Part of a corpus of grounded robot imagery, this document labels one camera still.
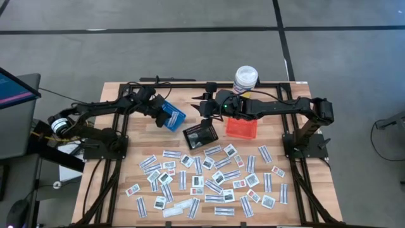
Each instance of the computer monitor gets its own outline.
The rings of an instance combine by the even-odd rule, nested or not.
[[[40,97],[38,91],[0,68],[0,110]]]

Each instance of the red plastic container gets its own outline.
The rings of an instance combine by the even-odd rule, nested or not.
[[[255,139],[256,134],[258,133],[258,121],[246,121],[228,118],[226,133],[228,136],[232,137]]]

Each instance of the wooden tabletop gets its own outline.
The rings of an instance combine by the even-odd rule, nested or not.
[[[118,95],[119,85],[120,83],[118,82],[105,83],[103,93],[101,95],[101,101],[115,100]],[[295,82],[291,82],[291,88],[294,98],[298,96],[311,96],[307,83],[297,84]],[[275,96],[277,95],[275,89],[263,88],[257,90],[265,91]],[[168,89],[157,89],[157,93],[162,94],[162,96],[165,96],[167,92]],[[203,92],[204,89],[185,88],[172,90],[167,100],[187,115],[185,123],[183,123],[176,132],[171,132],[165,127],[157,128],[153,119],[151,119],[150,117],[144,117],[140,113],[134,113],[130,116],[127,132],[127,135],[130,139],[130,144],[127,152],[127,157],[123,160],[121,166],[113,226],[163,226],[166,221],[172,221],[173,225],[226,226],[240,225],[241,222],[247,222],[247,225],[299,225],[300,221],[290,165],[288,159],[286,159],[286,157],[284,156],[284,149],[281,140],[281,136],[284,133],[281,116],[267,116],[258,120],[257,137],[250,141],[227,136],[225,133],[226,122],[222,123],[214,120],[213,125],[218,134],[219,140],[199,149],[189,151],[182,131],[196,124],[199,124],[199,122],[201,121],[199,112],[191,107],[190,104],[198,104],[199,101],[193,100],[191,99],[191,97],[200,96]],[[251,98],[260,99],[262,101],[273,101],[272,98],[264,94],[252,94]],[[302,126],[305,123],[306,118],[300,115],[298,115],[297,117],[299,125]],[[293,129],[291,118],[289,117],[288,120],[290,129]],[[98,129],[111,127],[112,121],[113,115],[97,117],[95,126]],[[183,155],[186,154],[191,156],[201,156],[201,160],[204,160],[204,149],[216,146],[218,144],[220,144],[222,148],[224,148],[230,143],[232,143],[236,147],[239,155],[244,160],[245,165],[248,155],[256,156],[255,171],[256,175],[260,179],[260,184],[254,186],[252,189],[257,194],[259,194],[261,198],[264,194],[275,198],[277,202],[274,206],[274,209],[267,209],[261,206],[261,201],[259,203],[255,203],[253,200],[249,199],[254,212],[254,216],[245,218],[239,198],[246,195],[247,191],[249,190],[248,187],[234,189],[236,201],[233,203],[225,203],[223,205],[218,203],[205,203],[204,195],[190,196],[191,177],[196,173],[194,165],[192,165],[190,168],[186,168],[179,162],[179,160],[162,157],[163,150],[169,149],[181,151]],[[264,163],[258,151],[258,147],[262,145],[267,146],[273,158],[273,161],[271,163]],[[156,193],[151,192],[150,184],[147,181],[143,171],[139,168],[139,163],[144,161],[148,156],[151,155],[156,155],[156,157],[158,158],[157,162],[159,163],[176,160],[176,175],[173,176],[173,182],[170,184],[171,190],[173,191],[174,195],[174,202],[166,204],[166,208],[172,207],[174,203],[178,203],[192,197],[197,197],[201,199],[201,203],[199,205],[196,218],[194,220],[187,218],[189,209],[184,210],[184,214],[182,215],[163,218],[162,211],[153,208],[156,196],[162,196],[163,193],[161,192],[161,190]],[[223,151],[213,156],[214,160],[219,160],[224,157],[226,157],[226,154]],[[230,165],[226,165],[220,170],[222,172],[229,172],[231,170],[238,169],[235,160],[231,159],[231,161],[232,163]],[[90,175],[96,165],[96,162],[97,161],[88,161],[85,165],[72,222],[76,222],[82,218],[84,195],[87,189],[87,185],[89,184]],[[307,163],[314,194],[335,219],[342,220],[329,168],[317,158],[307,159]],[[281,178],[273,174],[273,192],[264,193],[263,173],[271,172],[271,168],[274,165],[285,171],[285,177]],[[112,164],[110,173],[112,173],[113,167],[114,164]],[[89,196],[87,198],[86,210],[90,208],[99,194],[101,179],[103,176],[103,168],[104,161],[101,162],[100,166],[95,172],[94,179],[89,191]],[[178,190],[179,170],[187,171],[187,190],[184,191]],[[240,178],[226,181],[221,185],[221,187],[223,187],[224,189],[231,189],[232,181],[241,180],[248,175],[245,167],[240,168],[240,171],[242,172],[242,176]],[[215,172],[215,168],[213,168],[212,170],[206,170],[205,168],[203,168],[204,180],[211,179],[211,176]],[[288,205],[279,203],[281,183],[286,183],[289,186]],[[138,193],[135,193],[131,197],[128,197],[125,194],[125,190],[130,188],[134,184],[139,184],[140,191]],[[207,187],[204,188],[204,193],[216,194]],[[308,200],[304,192],[302,192],[302,195],[304,206],[306,207],[307,220],[311,221]],[[147,208],[146,218],[139,218],[138,216],[136,198],[140,196],[143,196],[145,200]],[[106,221],[109,196],[107,196],[104,202],[105,203],[103,207],[102,222]],[[235,216],[216,216],[214,215],[214,206],[235,207]]]

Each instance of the small card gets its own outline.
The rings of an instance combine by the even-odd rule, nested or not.
[[[204,187],[204,177],[192,176],[192,187]]]
[[[167,218],[167,217],[175,216],[175,215],[181,215],[181,214],[183,214],[183,209],[177,208],[177,207],[172,207],[172,208],[163,210],[163,218]]]
[[[154,208],[158,210],[163,210],[165,209],[166,206],[166,197],[163,196],[157,196],[156,200],[154,201]]]
[[[212,175],[212,178],[218,185],[221,185],[225,181],[225,177],[221,171],[217,171],[214,175]]]
[[[261,200],[261,206],[269,209],[273,209],[274,204],[276,203],[276,199],[267,195],[263,195],[263,199]]]
[[[273,166],[273,168],[272,168],[271,171],[272,171],[273,173],[275,173],[275,174],[281,176],[281,177],[284,177],[284,175],[285,175],[285,172],[284,172],[283,170],[281,170],[280,168],[276,167],[276,166]]]
[[[199,194],[204,194],[204,188],[203,187],[191,187],[190,188],[190,195],[199,195]]]
[[[192,163],[194,162],[194,159],[191,157],[184,155],[183,158],[180,160],[180,163],[183,164],[185,167],[190,168]]]
[[[235,149],[235,147],[232,144],[229,144],[226,148],[223,149],[226,154],[229,157],[232,157],[233,155],[236,155],[238,153],[238,151]]]
[[[234,156],[234,159],[235,159],[236,164],[238,164],[238,167],[239,167],[239,168],[245,166],[245,163],[243,163],[243,160],[242,160],[242,158],[240,157],[240,155]]]
[[[168,173],[164,172],[160,175],[159,181],[162,184],[169,184],[173,180],[172,177],[169,176]]]
[[[147,181],[149,181],[150,183],[154,182],[154,180],[156,180],[160,175],[159,170],[155,170],[153,171],[149,177],[147,177]]]
[[[247,185],[249,185],[249,187],[253,187],[256,184],[260,183],[258,176],[256,174],[248,175],[247,177],[245,177],[245,180],[247,182]]]
[[[234,185],[234,189],[237,189],[240,187],[246,187],[246,180],[233,181],[232,184]]]
[[[235,195],[233,189],[224,189],[222,190],[222,195],[226,203],[235,201]]]
[[[169,174],[169,176],[173,176],[176,175],[176,170],[174,168],[169,168],[167,170],[167,173]]]
[[[202,163],[202,166],[208,170],[211,170],[214,166],[214,159],[210,157],[205,157],[204,162]]]
[[[140,190],[140,187],[138,184],[135,184],[134,186],[128,188],[125,193],[127,194],[128,197],[130,197],[131,195],[137,193]]]
[[[163,162],[163,168],[175,168],[176,161]]]
[[[252,198],[253,201],[256,203],[259,202],[260,196],[256,194],[252,189],[249,189],[248,192],[246,193],[250,198]]]

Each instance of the concrete floor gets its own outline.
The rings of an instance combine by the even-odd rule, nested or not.
[[[284,26],[405,25],[405,2],[280,0]],[[276,26],[267,0],[11,0],[0,30],[135,29],[148,27]],[[370,144],[375,120],[405,109],[405,30],[286,32],[296,80],[313,96],[333,102],[335,123],[322,129],[344,221],[403,227],[404,162],[379,158]],[[287,80],[278,32],[189,34],[0,35],[1,66],[13,74],[38,72],[40,86],[83,101],[97,101],[105,81],[140,77],[232,80],[241,65],[261,80]],[[45,120],[70,101],[43,92],[35,117]],[[375,131],[389,158],[404,158],[396,128]],[[44,184],[58,178],[44,164]],[[78,186],[44,190],[39,222],[66,225]],[[55,213],[57,205],[66,213]]]

